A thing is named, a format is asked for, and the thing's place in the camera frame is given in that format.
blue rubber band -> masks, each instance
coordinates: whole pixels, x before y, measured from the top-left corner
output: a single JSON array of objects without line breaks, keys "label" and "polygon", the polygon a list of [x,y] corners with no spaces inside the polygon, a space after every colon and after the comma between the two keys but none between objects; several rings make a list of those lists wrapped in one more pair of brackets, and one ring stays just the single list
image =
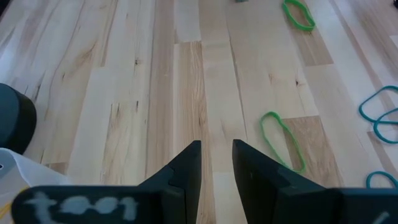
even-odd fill
[{"label": "blue rubber band", "polygon": [[391,141],[391,140],[386,139],[386,138],[380,133],[380,131],[379,131],[379,129],[378,129],[379,124],[398,124],[398,121],[382,121],[382,120],[381,120],[381,119],[383,119],[383,117],[385,117],[385,116],[387,116],[387,115],[389,115],[389,114],[391,114],[391,113],[393,113],[393,112],[398,111],[398,108],[395,108],[395,109],[393,109],[393,110],[388,111],[387,113],[384,113],[384,114],[383,114],[382,116],[380,116],[378,119],[372,119],[372,118],[370,118],[370,117],[369,117],[368,115],[366,115],[365,112],[363,111],[363,106],[365,105],[365,103],[367,103],[369,100],[371,100],[373,97],[375,97],[377,94],[379,94],[379,93],[380,93],[381,91],[383,91],[383,90],[395,90],[395,91],[398,91],[398,86],[385,86],[385,87],[381,88],[379,91],[377,91],[375,94],[373,94],[371,97],[369,97],[369,98],[366,99],[363,103],[360,104],[360,106],[359,106],[359,113],[360,113],[360,115],[361,115],[364,119],[366,119],[366,120],[368,120],[368,121],[374,123],[374,125],[373,125],[373,131],[374,131],[375,135],[376,135],[380,140],[382,140],[382,141],[384,141],[384,142],[386,142],[386,143],[389,143],[389,144],[398,144],[398,141]]},{"label": "blue rubber band", "polygon": [[394,187],[398,188],[398,181],[391,174],[384,172],[384,171],[375,171],[373,173],[370,173],[368,175],[368,177],[366,178],[366,188],[369,188],[369,189],[372,188],[371,180],[372,180],[372,177],[376,174],[383,175],[384,177],[387,177],[391,181],[391,183],[394,185]]}]

dark object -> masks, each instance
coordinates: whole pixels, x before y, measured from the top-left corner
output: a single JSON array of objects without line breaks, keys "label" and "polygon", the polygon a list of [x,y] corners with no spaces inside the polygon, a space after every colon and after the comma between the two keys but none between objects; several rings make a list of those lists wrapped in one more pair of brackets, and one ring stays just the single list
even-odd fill
[{"label": "dark object", "polygon": [[193,141],[136,187],[34,187],[12,203],[15,224],[195,224],[201,186],[201,142]]},{"label": "dark object", "polygon": [[0,0],[0,15],[6,10],[10,0]]},{"label": "dark object", "polygon": [[36,127],[33,102],[0,83],[0,147],[23,154]]},{"label": "dark object", "polygon": [[396,189],[326,189],[241,140],[233,164],[248,224],[398,223]]}]

wooden floor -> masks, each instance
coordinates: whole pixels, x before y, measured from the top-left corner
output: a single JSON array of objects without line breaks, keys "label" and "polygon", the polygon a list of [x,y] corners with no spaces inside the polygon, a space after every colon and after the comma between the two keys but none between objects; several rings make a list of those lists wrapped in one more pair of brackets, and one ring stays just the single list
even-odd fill
[{"label": "wooden floor", "polygon": [[[375,170],[398,178],[397,146],[358,114],[376,90],[398,85],[398,10],[392,0],[305,3],[311,33],[290,25],[281,0],[13,0],[0,22],[0,82],[37,107],[25,155],[76,184],[136,185],[201,139],[198,223],[245,223],[232,141],[274,157],[259,119],[276,111],[309,179],[364,187]],[[388,92],[365,109],[377,118],[396,106]],[[291,139],[272,119],[264,126],[298,168]]]}]

white plastic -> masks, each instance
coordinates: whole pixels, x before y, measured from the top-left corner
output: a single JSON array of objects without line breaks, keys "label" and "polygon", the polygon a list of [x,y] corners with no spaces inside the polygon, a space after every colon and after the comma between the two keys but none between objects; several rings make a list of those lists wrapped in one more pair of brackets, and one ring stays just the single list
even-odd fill
[{"label": "white plastic", "polygon": [[[26,187],[68,184],[70,181],[65,175],[11,150],[0,148],[0,208],[11,202]],[[10,222],[9,214],[0,220],[0,224]]]}]

teal rubber band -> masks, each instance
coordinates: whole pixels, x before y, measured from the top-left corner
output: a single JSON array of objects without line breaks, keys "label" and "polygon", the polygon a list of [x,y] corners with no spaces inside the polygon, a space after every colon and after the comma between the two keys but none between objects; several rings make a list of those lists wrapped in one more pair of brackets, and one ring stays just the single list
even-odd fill
[{"label": "teal rubber band", "polygon": [[366,188],[369,188],[369,189],[372,188],[371,180],[372,180],[372,177],[376,174],[383,175],[384,177],[387,177],[391,181],[391,183],[394,185],[394,187],[398,188],[398,181],[391,174],[384,172],[384,171],[375,171],[373,173],[370,173],[368,175],[368,177],[366,178]]},{"label": "teal rubber band", "polygon": [[[294,146],[295,146],[295,148],[296,148],[296,150],[297,150],[297,154],[298,154],[298,157],[299,157],[299,159],[300,159],[301,169],[295,170],[295,169],[289,167],[289,166],[283,161],[283,159],[279,156],[278,152],[275,150],[275,148],[272,146],[272,144],[271,144],[270,141],[268,140],[268,138],[267,138],[267,136],[266,136],[266,132],[265,132],[265,130],[264,130],[264,126],[263,126],[264,121],[265,121],[265,119],[266,119],[268,116],[274,117],[274,118],[277,120],[277,122],[279,123],[279,125],[282,127],[282,129],[284,129],[285,131],[287,131],[288,134],[290,135],[290,137],[293,139]],[[292,170],[292,171],[294,171],[294,172],[296,172],[296,173],[299,173],[299,174],[301,174],[302,172],[305,172],[305,168],[306,168],[307,165],[306,165],[305,159],[304,159],[304,157],[303,157],[303,154],[302,154],[302,152],[301,152],[301,148],[300,148],[300,146],[299,146],[299,144],[298,144],[296,138],[294,137],[293,133],[292,133],[291,130],[289,129],[289,127],[286,126],[286,124],[282,121],[282,119],[280,118],[280,116],[279,116],[276,112],[270,111],[270,112],[266,113],[266,114],[260,119],[260,128],[261,128],[262,137],[264,138],[265,142],[268,144],[268,146],[271,148],[271,151],[275,154],[277,160],[278,160],[283,166],[285,166],[285,167],[289,168],[290,170]]]},{"label": "teal rubber band", "polygon": [[398,144],[398,141],[392,141],[389,140],[387,138],[385,138],[379,131],[379,124],[398,124],[398,121],[382,121],[383,117],[398,111],[398,108],[395,108],[393,110],[388,111],[387,113],[384,113],[383,115],[381,115],[378,119],[372,119],[370,118],[367,114],[365,114],[365,112],[363,111],[363,106],[365,105],[365,103],[367,103],[369,100],[371,100],[373,97],[375,97],[376,95],[378,95],[381,91],[383,90],[394,90],[394,91],[398,91],[398,86],[385,86],[383,88],[381,88],[379,91],[377,91],[375,94],[373,94],[372,96],[370,96],[368,99],[366,99],[363,103],[360,104],[359,106],[359,113],[360,115],[366,119],[367,121],[370,121],[373,124],[373,131],[375,133],[375,135],[382,141],[389,143],[389,144]]},{"label": "teal rubber band", "polygon": [[[298,8],[300,8],[304,12],[305,19],[308,21],[309,26],[303,25],[303,24],[299,23],[298,21],[296,21],[296,19],[290,13],[290,10],[287,7],[287,4],[293,4],[293,5],[297,6]],[[314,30],[315,21],[313,20],[308,8],[305,5],[303,5],[301,2],[299,2],[297,0],[285,0],[282,3],[282,9],[285,11],[286,16],[290,19],[290,21],[292,21],[293,25],[296,28],[298,28],[300,30],[303,30],[303,31],[312,31],[312,30]]]}]

